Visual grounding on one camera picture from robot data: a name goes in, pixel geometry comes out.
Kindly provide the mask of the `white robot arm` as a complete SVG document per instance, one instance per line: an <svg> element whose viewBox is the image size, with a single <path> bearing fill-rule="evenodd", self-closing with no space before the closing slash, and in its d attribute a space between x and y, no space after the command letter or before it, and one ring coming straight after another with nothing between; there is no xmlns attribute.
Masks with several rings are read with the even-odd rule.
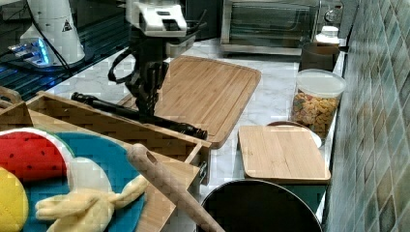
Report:
<svg viewBox="0 0 410 232"><path fill-rule="evenodd" d="M128 88L140 113L153 115L169 57L194 41L198 25L189 27L177 0L127 0L126 19L132 27L130 51L135 58Z"/></svg>

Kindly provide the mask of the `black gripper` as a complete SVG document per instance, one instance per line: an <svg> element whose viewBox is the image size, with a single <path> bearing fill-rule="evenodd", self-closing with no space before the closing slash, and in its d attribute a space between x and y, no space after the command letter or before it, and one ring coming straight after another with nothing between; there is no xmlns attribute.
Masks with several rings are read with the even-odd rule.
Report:
<svg viewBox="0 0 410 232"><path fill-rule="evenodd" d="M154 115L159 100L158 89L161 88L167 65L164 60L166 39L147 37L142 32L132 32L129 50L135 59L132 77L126 86L136 97L135 106L140 114Z"/></svg>

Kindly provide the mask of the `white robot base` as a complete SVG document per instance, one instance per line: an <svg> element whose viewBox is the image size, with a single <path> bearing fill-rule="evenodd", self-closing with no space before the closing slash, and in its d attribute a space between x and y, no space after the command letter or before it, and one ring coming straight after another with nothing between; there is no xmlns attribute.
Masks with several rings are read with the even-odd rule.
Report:
<svg viewBox="0 0 410 232"><path fill-rule="evenodd" d="M37 67L71 68L86 54L73 23L69 0L26 0L32 25L8 50Z"/></svg>

